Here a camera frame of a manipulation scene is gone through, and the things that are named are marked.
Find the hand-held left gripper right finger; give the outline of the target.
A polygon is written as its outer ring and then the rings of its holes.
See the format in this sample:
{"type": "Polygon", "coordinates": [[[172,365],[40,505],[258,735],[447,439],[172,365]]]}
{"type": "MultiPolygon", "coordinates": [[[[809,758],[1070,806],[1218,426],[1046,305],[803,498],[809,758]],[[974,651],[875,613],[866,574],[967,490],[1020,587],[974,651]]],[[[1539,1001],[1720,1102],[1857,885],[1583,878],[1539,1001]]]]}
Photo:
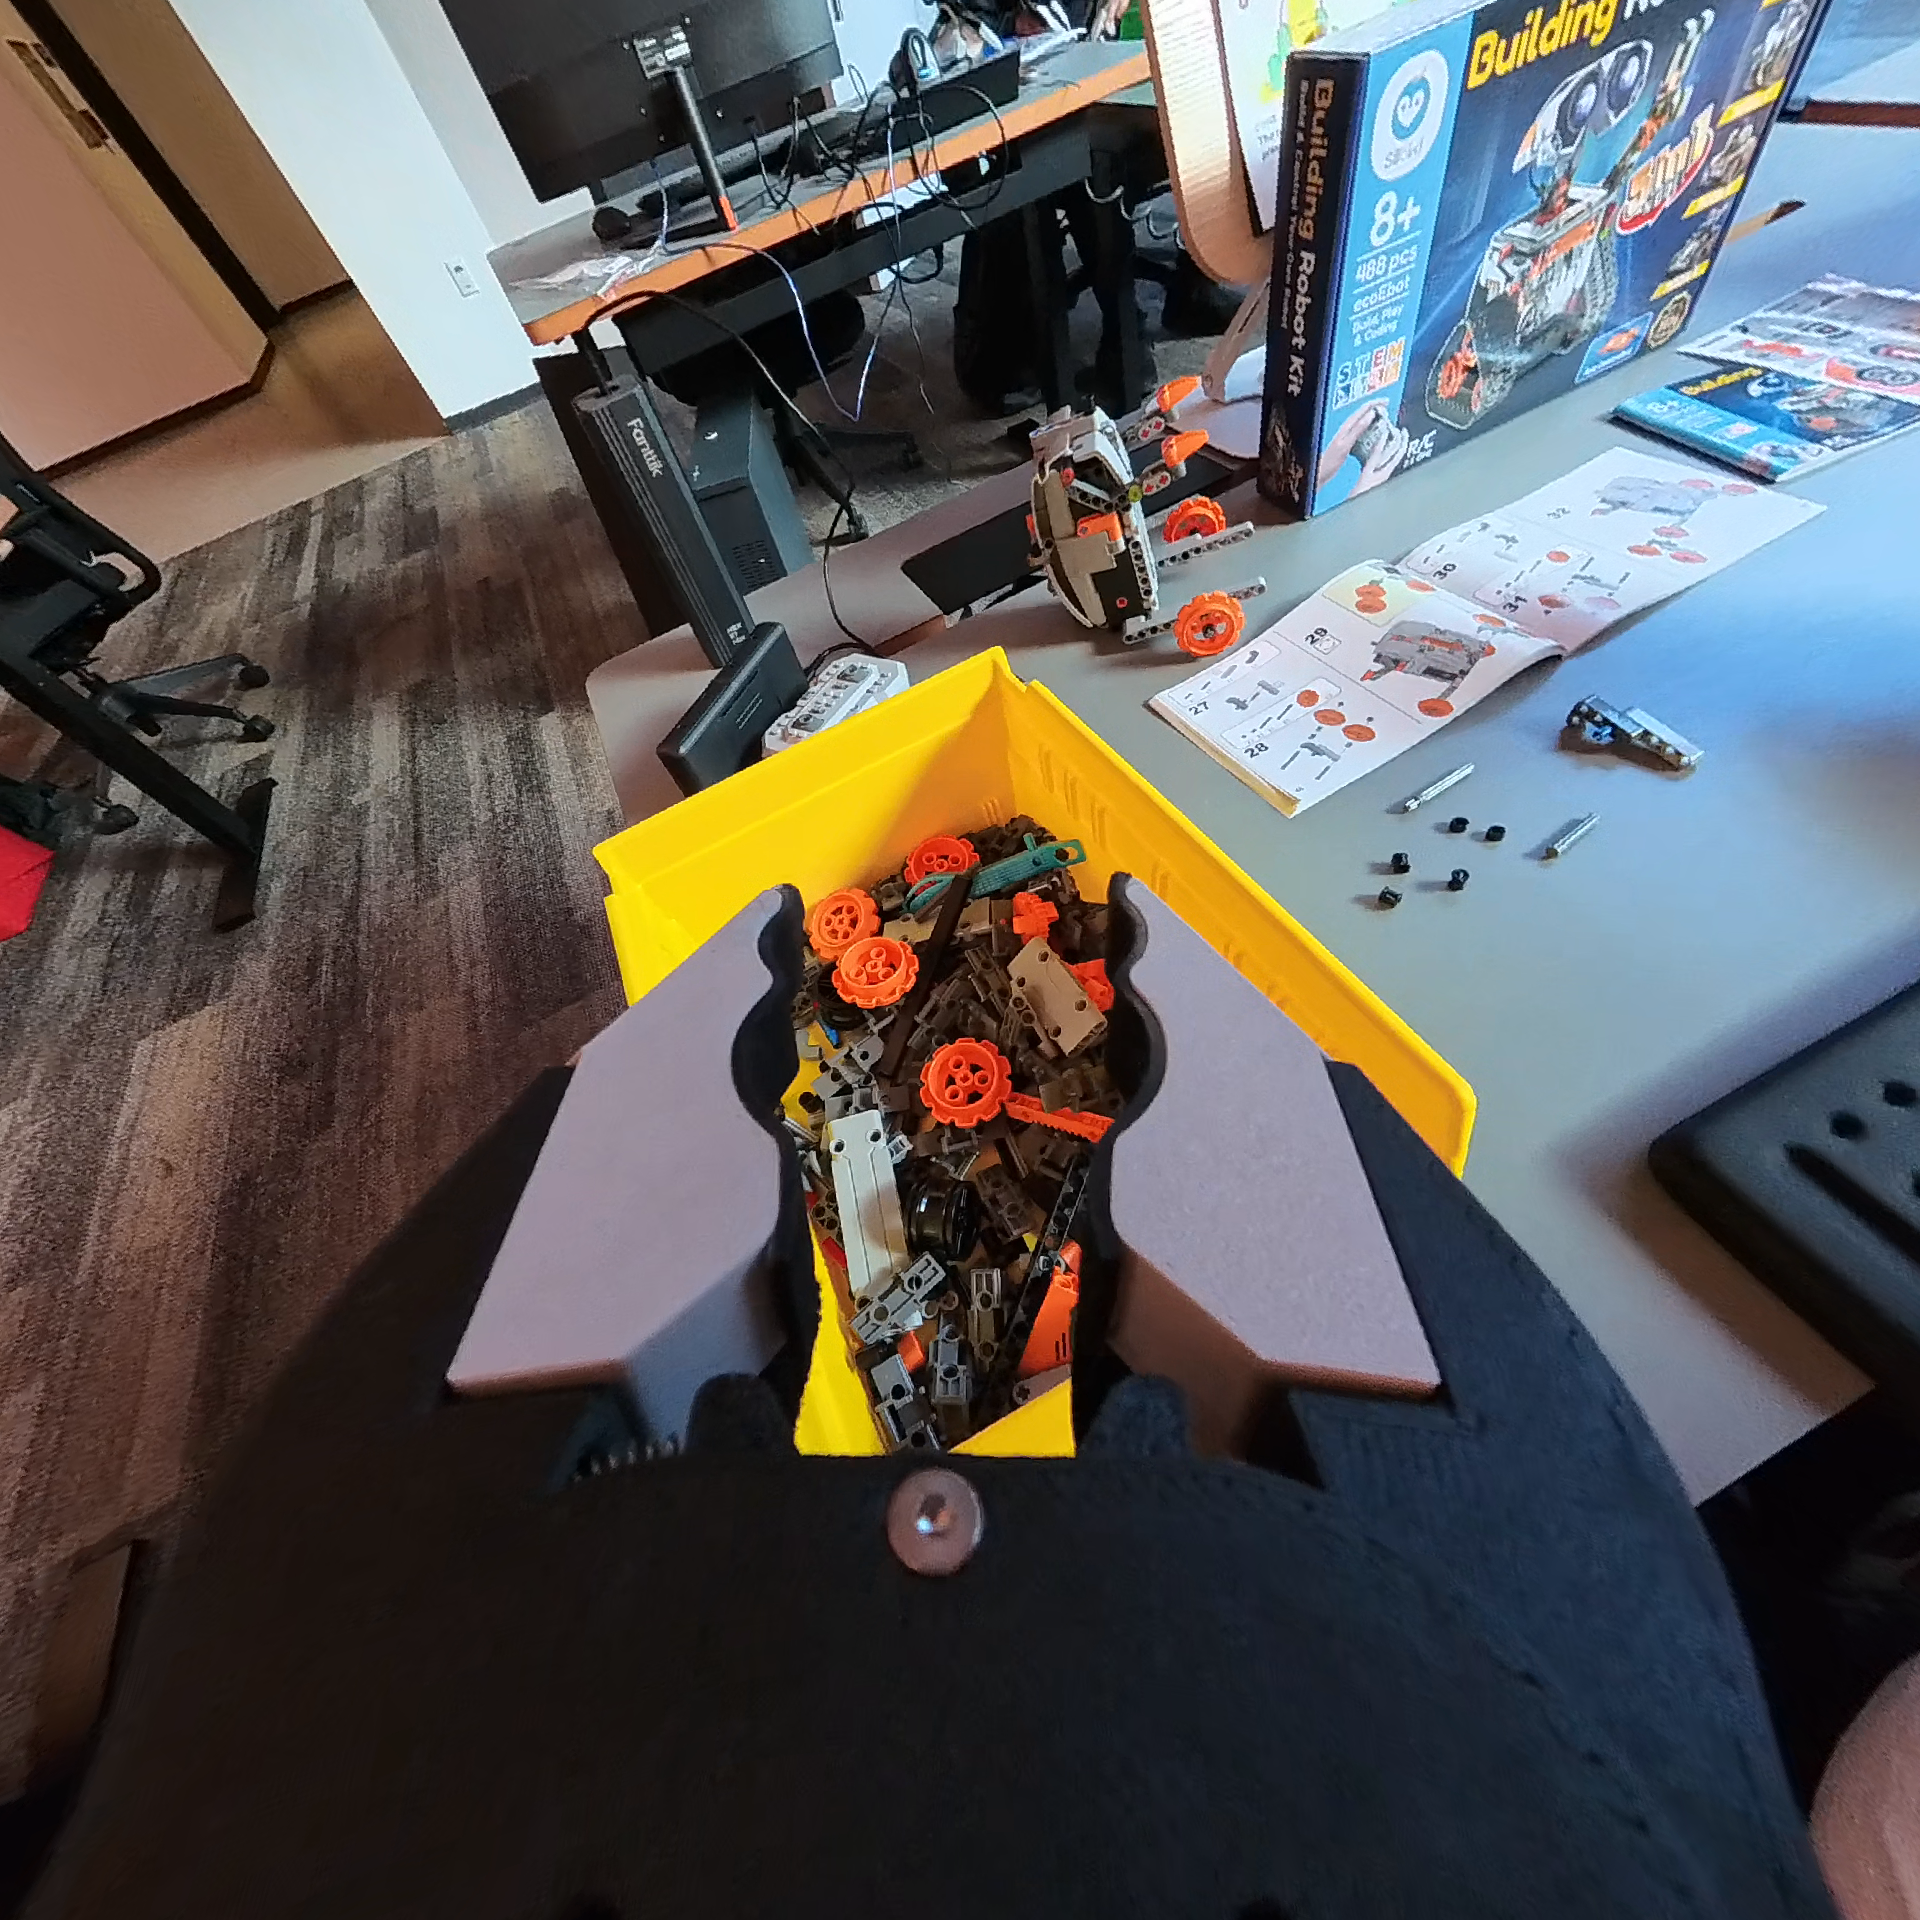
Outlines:
{"type": "Polygon", "coordinates": [[[1180,1389],[1203,1457],[1256,1457],[1294,1385],[1432,1398],[1329,1055],[1142,878],[1110,908],[1110,1351],[1180,1389]]]}

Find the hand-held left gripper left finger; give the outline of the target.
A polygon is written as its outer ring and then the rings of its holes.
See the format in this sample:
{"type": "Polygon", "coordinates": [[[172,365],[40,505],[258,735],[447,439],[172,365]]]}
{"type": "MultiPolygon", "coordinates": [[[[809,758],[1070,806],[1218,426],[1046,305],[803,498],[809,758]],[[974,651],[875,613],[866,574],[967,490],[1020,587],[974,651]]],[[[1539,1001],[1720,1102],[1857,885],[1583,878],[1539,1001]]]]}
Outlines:
{"type": "Polygon", "coordinates": [[[450,1361],[457,1395],[610,1385],[668,1443],[706,1380],[772,1372],[798,1419],[812,1237],[783,1102],[800,933],[795,887],[754,897],[585,1044],[450,1361]]]}

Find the pile of building kit parts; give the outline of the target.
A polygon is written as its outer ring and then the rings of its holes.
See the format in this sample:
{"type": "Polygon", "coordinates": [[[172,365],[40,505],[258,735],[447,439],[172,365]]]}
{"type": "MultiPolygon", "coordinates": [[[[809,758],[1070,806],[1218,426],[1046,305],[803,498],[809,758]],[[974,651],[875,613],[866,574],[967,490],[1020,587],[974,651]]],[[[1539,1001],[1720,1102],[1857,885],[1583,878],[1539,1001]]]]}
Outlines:
{"type": "Polygon", "coordinates": [[[1017,814],[808,902],[784,1097],[824,1269],[804,1452],[1020,1449],[1020,1417],[1065,1411],[1120,1115],[1087,865],[1017,814]]]}

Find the yellow plastic parts bin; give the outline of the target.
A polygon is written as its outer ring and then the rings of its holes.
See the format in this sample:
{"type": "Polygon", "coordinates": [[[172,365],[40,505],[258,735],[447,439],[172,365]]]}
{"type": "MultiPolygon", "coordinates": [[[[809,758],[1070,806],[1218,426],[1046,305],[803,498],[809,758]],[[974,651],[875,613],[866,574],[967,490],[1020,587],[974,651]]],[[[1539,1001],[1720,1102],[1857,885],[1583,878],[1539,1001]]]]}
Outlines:
{"type": "Polygon", "coordinates": [[[1468,1082],[1002,650],[602,843],[622,985],[639,1001],[783,882],[808,905],[921,837],[1017,814],[1084,842],[1098,894],[1118,874],[1142,878],[1331,1062],[1363,1071],[1442,1163],[1465,1169],[1468,1082]]]}

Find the grey beam with blue pin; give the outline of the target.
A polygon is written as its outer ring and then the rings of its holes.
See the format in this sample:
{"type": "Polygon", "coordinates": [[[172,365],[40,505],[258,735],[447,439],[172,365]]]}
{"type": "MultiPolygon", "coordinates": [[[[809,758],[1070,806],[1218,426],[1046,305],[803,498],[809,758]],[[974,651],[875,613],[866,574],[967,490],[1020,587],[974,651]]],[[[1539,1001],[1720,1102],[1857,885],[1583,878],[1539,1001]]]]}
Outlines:
{"type": "Polygon", "coordinates": [[[1564,746],[1583,751],[1611,751],[1660,765],[1671,775],[1690,775],[1706,751],[1667,727],[1647,709],[1618,707],[1604,699],[1583,699],[1568,709],[1564,746]]]}

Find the instruction booklet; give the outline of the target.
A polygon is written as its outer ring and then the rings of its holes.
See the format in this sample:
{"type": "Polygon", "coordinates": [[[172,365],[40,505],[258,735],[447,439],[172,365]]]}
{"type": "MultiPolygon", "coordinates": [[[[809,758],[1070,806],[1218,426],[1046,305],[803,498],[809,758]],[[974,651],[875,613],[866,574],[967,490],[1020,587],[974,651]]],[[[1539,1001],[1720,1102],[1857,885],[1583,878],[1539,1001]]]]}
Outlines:
{"type": "Polygon", "coordinates": [[[1339,571],[1147,709],[1296,814],[1823,513],[1746,474],[1610,449],[1400,563],[1339,571]]]}

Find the grey desk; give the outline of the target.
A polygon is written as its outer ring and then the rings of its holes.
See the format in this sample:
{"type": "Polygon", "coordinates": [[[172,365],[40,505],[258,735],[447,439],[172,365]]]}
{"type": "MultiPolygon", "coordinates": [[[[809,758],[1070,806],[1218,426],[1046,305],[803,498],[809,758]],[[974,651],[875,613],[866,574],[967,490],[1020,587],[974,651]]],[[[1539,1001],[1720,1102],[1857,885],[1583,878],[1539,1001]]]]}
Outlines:
{"type": "Polygon", "coordinates": [[[1041,589],[905,650],[918,678],[1006,650],[1473,1083],[1470,1189],[1595,1332],[1692,1498],[1866,1378],[1676,1206],[1649,1143],[1916,979],[1916,434],[1792,490],[1824,513],[1296,818],[1146,707],[1193,663],[1096,646],[1041,589]],[[1566,748],[1583,699],[1647,709],[1703,762],[1566,748]],[[1395,850],[1411,876],[1385,876],[1395,850]],[[1462,894],[1451,869],[1473,871],[1462,894]],[[1375,908],[1384,885],[1400,908],[1375,908]]]}

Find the wooden office desk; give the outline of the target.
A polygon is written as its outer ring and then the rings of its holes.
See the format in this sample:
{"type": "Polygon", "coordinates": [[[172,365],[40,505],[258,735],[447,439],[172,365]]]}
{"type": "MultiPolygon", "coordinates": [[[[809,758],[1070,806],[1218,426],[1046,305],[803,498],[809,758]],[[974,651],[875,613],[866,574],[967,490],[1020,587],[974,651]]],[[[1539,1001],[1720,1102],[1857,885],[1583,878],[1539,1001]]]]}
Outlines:
{"type": "Polygon", "coordinates": [[[1103,167],[1120,169],[1126,145],[1152,130],[1146,114],[1155,107],[1143,42],[1078,42],[1049,53],[1012,102],[898,140],[855,161],[850,179],[803,183],[790,204],[739,228],[672,241],[607,290],[580,276],[556,281],[595,257],[579,217],[497,249],[489,268],[532,346],[584,355],[595,347],[595,325],[610,322],[633,371],[655,377],[905,258],[1015,223],[1027,317],[1002,334],[1031,353],[1041,393],[1058,407],[1074,396],[1072,302],[1105,270],[1098,260],[1068,273],[1065,204],[1099,207],[1088,180],[1103,167]]]}

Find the black box device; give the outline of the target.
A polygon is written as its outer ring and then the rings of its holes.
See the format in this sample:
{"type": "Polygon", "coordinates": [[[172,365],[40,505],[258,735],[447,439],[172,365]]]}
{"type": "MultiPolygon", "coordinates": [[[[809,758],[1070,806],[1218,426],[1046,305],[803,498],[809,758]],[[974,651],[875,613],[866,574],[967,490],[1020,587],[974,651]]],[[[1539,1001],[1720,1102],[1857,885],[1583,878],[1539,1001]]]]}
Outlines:
{"type": "Polygon", "coordinates": [[[761,756],[764,735],[808,693],[809,675],[780,622],[754,626],[703,698],[658,743],[658,758],[682,796],[698,796],[761,756]]]}

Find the black foam mat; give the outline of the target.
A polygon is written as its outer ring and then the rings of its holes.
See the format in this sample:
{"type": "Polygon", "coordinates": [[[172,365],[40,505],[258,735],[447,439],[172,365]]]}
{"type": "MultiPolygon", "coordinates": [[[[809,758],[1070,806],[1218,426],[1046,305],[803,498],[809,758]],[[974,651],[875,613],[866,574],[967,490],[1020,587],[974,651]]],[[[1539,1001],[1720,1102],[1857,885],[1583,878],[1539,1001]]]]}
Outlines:
{"type": "Polygon", "coordinates": [[[1676,1122],[1649,1169],[1910,1419],[1918,1411],[1918,989],[1676,1122]]]}

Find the grey battery box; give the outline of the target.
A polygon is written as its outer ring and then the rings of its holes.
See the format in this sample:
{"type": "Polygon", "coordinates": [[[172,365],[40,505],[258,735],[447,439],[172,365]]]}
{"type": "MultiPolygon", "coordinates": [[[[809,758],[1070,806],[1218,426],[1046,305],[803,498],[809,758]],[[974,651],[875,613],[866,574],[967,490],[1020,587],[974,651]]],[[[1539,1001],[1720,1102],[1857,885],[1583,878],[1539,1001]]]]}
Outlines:
{"type": "Polygon", "coordinates": [[[761,754],[772,756],[798,748],[854,716],[894,699],[907,685],[907,668],[898,658],[871,653],[824,658],[808,673],[800,699],[761,734],[761,754]]]}

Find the black upright device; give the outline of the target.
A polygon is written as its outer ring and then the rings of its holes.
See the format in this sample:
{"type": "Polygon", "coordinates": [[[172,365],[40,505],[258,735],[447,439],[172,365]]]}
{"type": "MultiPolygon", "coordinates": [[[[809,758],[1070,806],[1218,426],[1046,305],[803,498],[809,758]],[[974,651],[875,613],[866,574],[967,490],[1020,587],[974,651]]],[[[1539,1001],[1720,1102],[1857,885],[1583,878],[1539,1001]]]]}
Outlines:
{"type": "Polygon", "coordinates": [[[644,381],[602,373],[575,403],[614,492],[644,525],[706,661],[729,668],[752,638],[752,614],[644,381]]]}

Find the partly built toy robot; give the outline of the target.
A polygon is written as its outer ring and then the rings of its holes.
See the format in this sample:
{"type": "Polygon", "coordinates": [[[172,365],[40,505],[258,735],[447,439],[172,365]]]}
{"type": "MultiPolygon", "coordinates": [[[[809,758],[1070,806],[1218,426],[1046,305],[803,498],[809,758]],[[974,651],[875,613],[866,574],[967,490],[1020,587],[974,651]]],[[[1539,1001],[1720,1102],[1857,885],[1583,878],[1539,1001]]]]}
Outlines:
{"type": "Polygon", "coordinates": [[[1243,636],[1243,604],[1264,591],[1199,591],[1161,613],[1161,571],[1215,555],[1250,525],[1230,525],[1211,495],[1176,495],[1190,463],[1210,449],[1204,428],[1177,415],[1204,385],[1176,377],[1123,418],[1099,407],[1051,411],[1031,434],[1028,565],[1054,598],[1090,630],[1126,645],[1161,636],[1193,658],[1230,651],[1243,636]]]}

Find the black flat panel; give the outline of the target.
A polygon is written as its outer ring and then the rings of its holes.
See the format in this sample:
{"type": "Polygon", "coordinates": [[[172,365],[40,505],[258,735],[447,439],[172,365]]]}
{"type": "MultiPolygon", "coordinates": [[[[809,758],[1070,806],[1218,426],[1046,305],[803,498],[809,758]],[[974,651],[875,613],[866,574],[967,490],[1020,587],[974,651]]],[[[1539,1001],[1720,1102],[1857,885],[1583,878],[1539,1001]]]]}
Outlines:
{"type": "Polygon", "coordinates": [[[904,559],[904,577],[946,614],[1017,591],[1041,577],[1028,527],[1028,483],[1015,502],[924,546],[904,559]]]}

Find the blue cover booklet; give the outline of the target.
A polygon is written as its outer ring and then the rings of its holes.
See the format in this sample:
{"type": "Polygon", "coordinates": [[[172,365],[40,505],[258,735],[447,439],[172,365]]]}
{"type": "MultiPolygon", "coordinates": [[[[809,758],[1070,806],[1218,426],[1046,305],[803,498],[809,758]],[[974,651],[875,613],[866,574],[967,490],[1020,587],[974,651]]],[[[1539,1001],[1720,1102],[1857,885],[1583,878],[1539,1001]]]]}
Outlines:
{"type": "Polygon", "coordinates": [[[1824,275],[1694,343],[1706,369],[1615,418],[1780,483],[1918,426],[1918,293],[1824,275]]]}

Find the blue robot kit box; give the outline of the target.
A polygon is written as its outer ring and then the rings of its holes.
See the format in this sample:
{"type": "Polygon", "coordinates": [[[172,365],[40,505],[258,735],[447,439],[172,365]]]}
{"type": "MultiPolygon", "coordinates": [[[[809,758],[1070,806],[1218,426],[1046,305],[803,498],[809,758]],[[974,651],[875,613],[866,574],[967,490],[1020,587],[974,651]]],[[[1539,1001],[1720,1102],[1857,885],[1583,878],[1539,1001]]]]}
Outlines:
{"type": "Polygon", "coordinates": [[[1826,9],[1402,5],[1292,53],[1263,495],[1329,513],[1668,346],[1826,9]]]}

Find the curled white poster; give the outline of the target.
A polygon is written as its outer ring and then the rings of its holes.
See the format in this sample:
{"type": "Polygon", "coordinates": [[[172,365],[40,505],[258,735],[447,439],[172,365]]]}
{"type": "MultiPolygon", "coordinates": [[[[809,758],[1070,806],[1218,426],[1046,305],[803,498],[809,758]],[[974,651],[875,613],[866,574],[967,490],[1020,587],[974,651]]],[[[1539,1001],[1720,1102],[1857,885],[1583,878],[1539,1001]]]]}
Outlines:
{"type": "Polygon", "coordinates": [[[1142,3],[1138,11],[1185,246],[1215,281],[1266,283],[1274,236],[1259,228],[1234,111],[1242,5],[1142,3]]]}

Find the black computer monitor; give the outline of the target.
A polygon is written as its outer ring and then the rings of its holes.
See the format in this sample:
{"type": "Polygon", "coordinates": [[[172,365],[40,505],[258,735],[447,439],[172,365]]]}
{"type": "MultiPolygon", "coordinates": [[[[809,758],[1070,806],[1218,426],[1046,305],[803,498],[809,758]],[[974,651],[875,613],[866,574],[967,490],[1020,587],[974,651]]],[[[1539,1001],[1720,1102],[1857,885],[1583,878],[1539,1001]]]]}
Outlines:
{"type": "Polygon", "coordinates": [[[843,73],[828,3],[447,3],[540,201],[588,190],[607,242],[737,228],[761,138],[843,73]]]}

